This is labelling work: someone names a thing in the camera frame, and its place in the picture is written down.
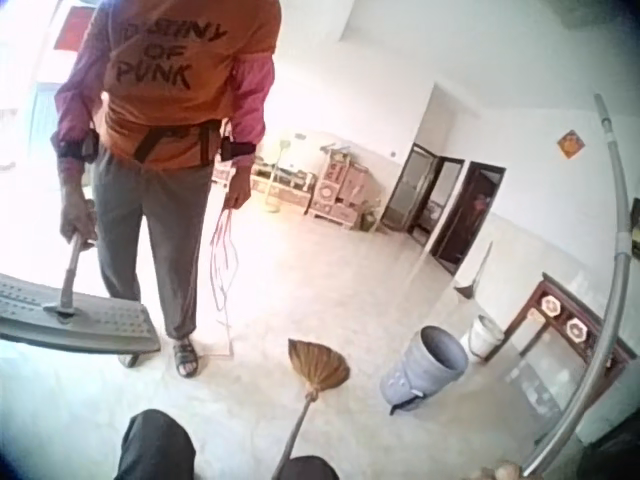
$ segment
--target person's leg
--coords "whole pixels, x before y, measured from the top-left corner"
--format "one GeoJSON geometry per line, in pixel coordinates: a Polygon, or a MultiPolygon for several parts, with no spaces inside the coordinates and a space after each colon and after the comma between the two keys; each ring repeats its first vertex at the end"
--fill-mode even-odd
{"type": "Polygon", "coordinates": [[[189,434],[159,410],[131,419],[115,480],[193,480],[196,451],[189,434]]]}
{"type": "Polygon", "coordinates": [[[309,455],[289,460],[278,480],[340,480],[340,477],[324,458],[309,455]]]}
{"type": "MultiPolygon", "coordinates": [[[[101,147],[92,170],[102,279],[111,297],[139,302],[136,259],[142,222],[140,168],[117,160],[101,147]]],[[[133,367],[138,356],[118,358],[125,367],[133,367]]]]}
{"type": "Polygon", "coordinates": [[[149,225],[160,304],[178,372],[193,376],[198,257],[213,167],[144,173],[143,212],[149,225]]]}

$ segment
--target wooden side table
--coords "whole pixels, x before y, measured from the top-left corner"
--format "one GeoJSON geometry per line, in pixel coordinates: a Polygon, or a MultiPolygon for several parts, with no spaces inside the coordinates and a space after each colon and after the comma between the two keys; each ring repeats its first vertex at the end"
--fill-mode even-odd
{"type": "MultiPolygon", "coordinates": [[[[507,327],[502,343],[489,353],[487,361],[491,360],[525,320],[532,316],[542,319],[544,324],[520,352],[521,357],[529,353],[549,329],[553,329],[585,363],[588,364],[591,361],[602,331],[602,319],[560,282],[546,273],[542,274],[542,281],[507,327]]],[[[604,377],[589,405],[600,398],[635,358],[636,354],[633,350],[618,338],[604,377]]]]}

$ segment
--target plastic bucket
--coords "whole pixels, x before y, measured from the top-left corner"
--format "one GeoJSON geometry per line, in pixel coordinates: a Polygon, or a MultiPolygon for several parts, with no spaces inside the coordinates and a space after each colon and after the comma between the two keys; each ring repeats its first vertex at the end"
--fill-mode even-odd
{"type": "Polygon", "coordinates": [[[478,315],[460,343],[472,363],[482,363],[491,350],[504,340],[504,332],[491,318],[478,315]]]}
{"type": "Polygon", "coordinates": [[[457,338],[436,326],[417,332],[402,359],[380,381],[380,393],[395,409],[412,410],[460,378],[469,359],[457,338]]]}

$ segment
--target broom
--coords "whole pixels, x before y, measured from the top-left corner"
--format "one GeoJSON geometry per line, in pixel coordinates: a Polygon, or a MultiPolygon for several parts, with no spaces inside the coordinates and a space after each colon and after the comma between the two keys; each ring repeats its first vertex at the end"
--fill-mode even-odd
{"type": "Polygon", "coordinates": [[[480,263],[480,268],[476,272],[476,276],[473,277],[473,281],[471,284],[466,285],[464,287],[454,287],[454,290],[462,295],[467,300],[471,300],[475,293],[476,287],[478,286],[478,282],[480,281],[480,276],[482,275],[482,271],[484,270],[484,266],[487,263],[487,259],[489,258],[489,254],[491,253],[491,247],[493,247],[493,242],[489,244],[487,247],[487,253],[484,254],[484,258],[482,259],[482,263],[480,263]]]}
{"type": "Polygon", "coordinates": [[[291,434],[289,434],[284,452],[271,480],[280,478],[285,464],[291,458],[300,427],[302,427],[302,422],[311,404],[318,400],[320,392],[337,388],[346,382],[350,373],[349,365],[341,354],[319,343],[289,339],[289,360],[291,360],[291,366],[296,373],[307,382],[306,402],[291,434]]]}

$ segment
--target furniture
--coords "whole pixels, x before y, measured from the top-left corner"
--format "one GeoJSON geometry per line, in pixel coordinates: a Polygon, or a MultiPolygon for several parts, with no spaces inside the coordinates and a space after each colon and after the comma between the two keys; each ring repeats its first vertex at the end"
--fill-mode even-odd
{"type": "MultiPolygon", "coordinates": [[[[251,169],[251,189],[258,194],[266,194],[273,166],[257,158],[251,169]]],[[[226,188],[231,180],[233,167],[230,162],[216,162],[212,182],[226,188]]],[[[278,169],[269,191],[269,202],[289,207],[305,214],[311,202],[316,176],[308,172],[289,172],[278,169]]]]}
{"type": "MultiPolygon", "coordinates": [[[[602,330],[602,319],[553,277],[543,273],[542,278],[529,300],[507,327],[503,342],[489,353],[487,361],[500,351],[528,318],[538,319],[542,326],[520,352],[521,357],[529,353],[548,330],[553,329],[585,363],[591,361],[602,330]]],[[[636,354],[618,338],[604,377],[590,405],[615,382],[635,358],[636,354]]]]}
{"type": "Polygon", "coordinates": [[[369,171],[355,163],[348,153],[331,150],[320,175],[309,214],[353,228],[365,202],[369,171]]]}

